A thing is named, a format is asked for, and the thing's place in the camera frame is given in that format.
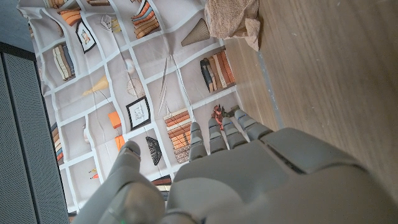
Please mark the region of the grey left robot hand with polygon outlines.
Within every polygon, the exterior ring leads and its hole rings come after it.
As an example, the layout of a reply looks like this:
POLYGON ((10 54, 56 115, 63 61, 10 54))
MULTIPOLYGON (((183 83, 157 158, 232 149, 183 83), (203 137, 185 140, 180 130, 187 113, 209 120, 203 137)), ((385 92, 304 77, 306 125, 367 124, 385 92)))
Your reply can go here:
POLYGON ((354 157, 303 131, 273 131, 242 110, 190 126, 189 162, 168 196, 121 148, 75 223, 396 223, 397 204, 354 157))

